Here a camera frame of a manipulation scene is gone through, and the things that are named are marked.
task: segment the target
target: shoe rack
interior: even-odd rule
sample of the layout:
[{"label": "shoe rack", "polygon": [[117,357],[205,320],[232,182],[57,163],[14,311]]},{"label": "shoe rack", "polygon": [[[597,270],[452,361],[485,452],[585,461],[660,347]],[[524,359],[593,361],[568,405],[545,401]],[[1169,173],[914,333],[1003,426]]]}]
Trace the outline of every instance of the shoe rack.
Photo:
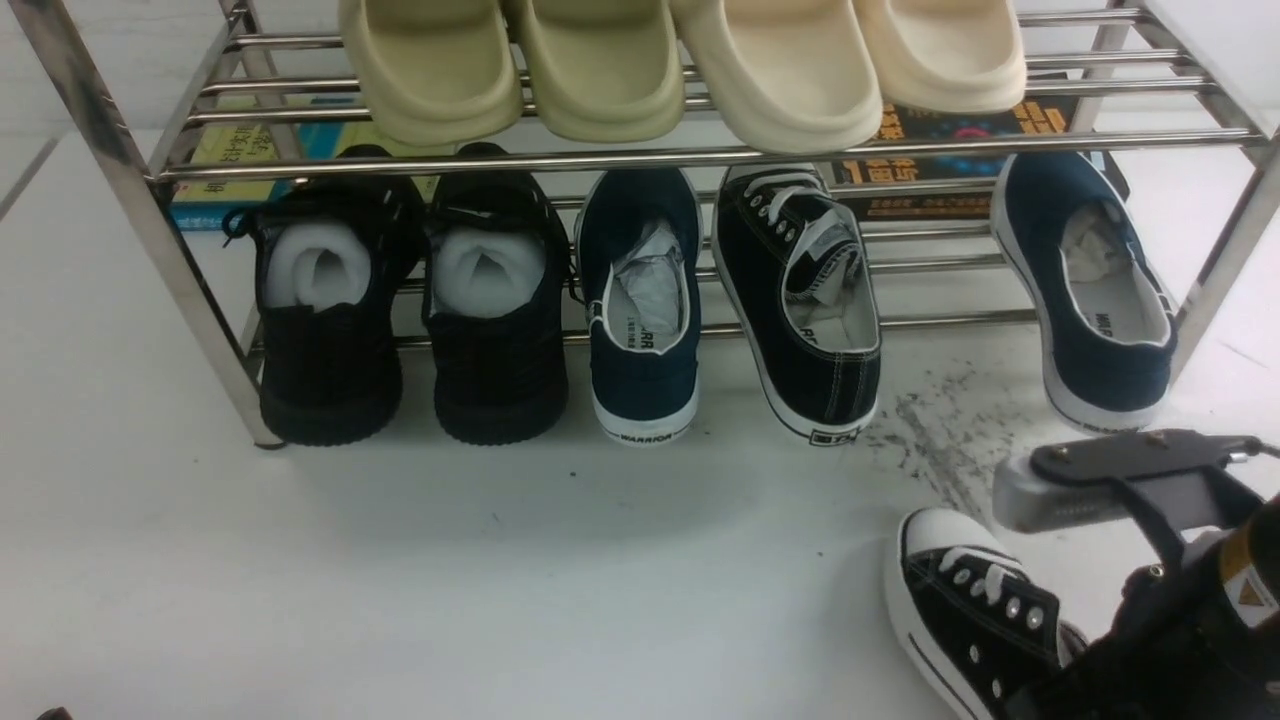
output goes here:
[{"label": "shoe rack", "polygon": [[[260,361],[256,314],[243,329],[232,328],[218,301],[201,277],[186,240],[169,219],[168,202],[180,181],[259,181],[315,178],[333,174],[439,174],[458,170],[521,168],[536,172],[604,170],[640,167],[719,167],[768,161],[769,155],[749,147],[671,147],[635,150],[582,150],[556,154],[524,154],[508,158],[396,158],[383,160],[302,160],[296,128],[298,123],[367,120],[369,110],[358,106],[285,106],[288,94],[352,94],[360,90],[355,77],[282,77],[274,63],[279,53],[312,49],[338,49],[337,33],[269,33],[259,23],[253,0],[216,1],[225,18],[192,82],[178,99],[173,119],[150,159],[143,158],[129,127],[93,64],[64,0],[9,0],[14,15],[56,86],[72,118],[84,136],[113,191],[138,234],[156,270],[164,278],[174,301],[196,336],[232,404],[260,447],[283,443],[264,425],[259,414],[256,377]],[[1247,22],[1247,12],[1238,22]],[[1052,150],[1155,150],[1162,147],[1234,146],[1253,163],[1256,170],[1239,202],[1217,238],[1185,302],[1178,311],[1180,345],[1174,372],[1185,366],[1204,336],[1228,291],[1239,277],[1263,231],[1280,209],[1280,135],[1268,136],[1261,115],[1248,109],[1240,95],[1215,73],[1202,54],[1189,47],[1181,33],[1149,0],[1110,0],[1106,8],[1089,12],[1038,12],[1020,17],[1024,28],[1071,26],[1097,27],[1093,47],[1079,53],[1030,55],[1030,70],[1083,70],[1071,79],[1032,79],[1028,95],[1073,96],[1082,99],[1070,132],[1051,136],[978,137],[928,141],[874,141],[841,152],[806,155],[810,161],[868,160],[878,158],[924,158],[931,155],[1006,155]],[[1147,45],[1126,50],[1125,41],[1137,33]],[[1137,67],[1148,77],[1116,78],[1117,67]],[[1172,77],[1167,69],[1172,68]],[[698,70],[686,67],[687,83],[698,82]],[[527,87],[529,78],[522,78]],[[1105,97],[1142,94],[1192,94],[1219,127],[1193,131],[1093,132],[1098,106]],[[256,105],[243,110],[216,108],[224,95],[253,96]],[[712,111],[704,92],[687,95],[686,111]],[[538,108],[526,104],[525,115]],[[223,123],[256,122],[270,127],[282,160],[252,165],[192,164],[192,150],[204,127]],[[989,190],[991,181],[932,181],[899,184],[893,195],[973,192]],[[842,188],[837,196],[886,195],[883,188]],[[582,204],[582,197],[558,197],[559,208]],[[701,201],[713,202],[713,193]],[[911,240],[973,238],[989,234],[989,228],[974,223],[954,227],[867,233],[868,242]],[[872,263],[873,273],[933,273],[991,269],[1002,265],[998,254],[888,259]],[[700,281],[712,281],[704,270]],[[404,292],[421,292],[421,283]],[[933,329],[1034,323],[1032,310],[950,311],[945,314],[890,315],[886,329]],[[704,334],[714,338],[741,337],[736,324],[708,325]],[[586,342],[585,332],[566,333],[571,345]],[[403,337],[404,350],[430,347],[428,337]]]}]

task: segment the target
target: slide sandal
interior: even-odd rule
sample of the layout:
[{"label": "slide sandal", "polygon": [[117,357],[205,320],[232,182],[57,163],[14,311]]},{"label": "slide sandal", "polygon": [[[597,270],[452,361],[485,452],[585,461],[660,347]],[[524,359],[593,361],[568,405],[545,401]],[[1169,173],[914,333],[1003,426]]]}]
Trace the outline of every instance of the slide sandal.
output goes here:
[{"label": "slide sandal", "polygon": [[582,142],[671,132],[685,79],[666,0],[506,0],[548,129]]},{"label": "slide sandal", "polygon": [[1012,0],[854,0],[891,101],[1001,113],[1023,101],[1027,58]]},{"label": "slide sandal", "polygon": [[870,140],[883,102],[850,0],[675,0],[724,124],[768,152]]},{"label": "slide sandal", "polygon": [[406,145],[485,137],[524,100],[498,0],[340,0],[338,23],[365,104]]}]

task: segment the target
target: black sneaker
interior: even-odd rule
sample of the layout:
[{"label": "black sneaker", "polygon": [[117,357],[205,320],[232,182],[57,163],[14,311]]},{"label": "black sneaker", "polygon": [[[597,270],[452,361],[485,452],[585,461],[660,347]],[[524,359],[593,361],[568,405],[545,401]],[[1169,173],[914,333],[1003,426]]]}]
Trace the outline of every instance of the black sneaker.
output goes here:
[{"label": "black sneaker", "polygon": [[[506,155],[474,142],[458,155]],[[561,300],[568,236],[532,173],[440,178],[431,205],[435,414],[454,438],[506,445],[556,424],[568,400]]]},{"label": "black sneaker", "polygon": [[876,415],[881,333],[852,211],[813,165],[731,168],[712,251],[773,413],[814,446],[856,439]]},{"label": "black sneaker", "polygon": [[[343,158],[385,158],[374,145]],[[399,407],[392,336],[396,291],[425,245],[422,197],[408,178],[315,179],[230,213],[228,237],[257,245],[262,420],[280,439],[356,442]]]},{"label": "black sneaker", "polygon": [[1060,628],[1057,598],[954,510],[902,520],[884,562],[884,602],[902,648],[964,719],[1009,717],[1014,693],[1070,660],[1060,633],[1083,646],[1076,630]]}]

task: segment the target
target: book cover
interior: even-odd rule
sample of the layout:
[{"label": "book cover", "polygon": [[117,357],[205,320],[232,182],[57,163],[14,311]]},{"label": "book cover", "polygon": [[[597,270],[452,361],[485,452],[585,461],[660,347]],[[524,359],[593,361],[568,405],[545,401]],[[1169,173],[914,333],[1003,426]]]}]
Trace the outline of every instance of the book cover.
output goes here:
[{"label": "book cover", "polygon": [[[1066,74],[1041,76],[1051,79]],[[998,137],[1010,135],[1060,135],[1071,126],[1079,108],[1075,97],[1028,97],[1007,113],[950,115],[914,108],[884,105],[877,140],[941,140]],[[1089,155],[1120,196],[1129,197],[1129,184],[1108,152]],[[995,178],[1005,165],[998,156],[888,158],[831,163],[822,168],[831,188],[878,186],[892,192],[895,184],[916,181]],[[859,220],[978,220],[991,214],[991,192],[915,196],[858,197],[840,201]]]},{"label": "book cover", "polygon": [[[291,104],[351,104],[349,97],[291,97]],[[225,99],[220,108],[252,106],[251,97]],[[337,158],[339,152],[353,145],[380,145],[398,158],[452,155],[452,146],[411,147],[397,142],[369,122],[361,123],[305,123],[298,126],[298,143],[310,159]],[[278,160],[279,154],[271,142],[266,126],[210,126],[201,135],[200,143],[192,154],[192,163],[264,163]],[[413,183],[425,201],[435,195],[436,177],[415,177]],[[232,210],[248,208],[274,200],[288,192],[289,181],[253,182],[182,182],[174,192],[169,213],[178,229],[182,231],[221,231],[223,217]]]}]

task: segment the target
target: white floor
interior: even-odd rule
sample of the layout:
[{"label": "white floor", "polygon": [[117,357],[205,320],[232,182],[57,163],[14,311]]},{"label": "white floor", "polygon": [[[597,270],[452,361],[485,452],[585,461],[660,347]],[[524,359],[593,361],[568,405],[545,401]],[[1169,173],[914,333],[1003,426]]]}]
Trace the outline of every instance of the white floor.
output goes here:
[{"label": "white floor", "polygon": [[[1245,163],[1230,150],[1121,161],[1148,252],[1185,292]],[[251,243],[192,245],[238,322]],[[1271,238],[1166,425],[1280,437],[1266,313],[1277,261]],[[996,272],[877,290],[887,314],[1027,302]],[[708,320],[728,319],[705,292]],[[262,452],[74,137],[0,223],[0,297],[12,717],[56,705],[82,720],[950,717],[887,628],[882,541],[925,503],[986,518],[1001,457],[1073,437],[1046,407],[1037,331],[1023,327],[890,336],[883,418],[844,450],[791,439],[745,343],[716,341],[696,430],[658,451],[596,429],[575,350],[568,414],[535,442],[444,437],[419,356],[381,436]],[[1240,474],[1280,488],[1261,461]],[[1091,634],[1152,557],[1123,524],[1000,533]]]}]

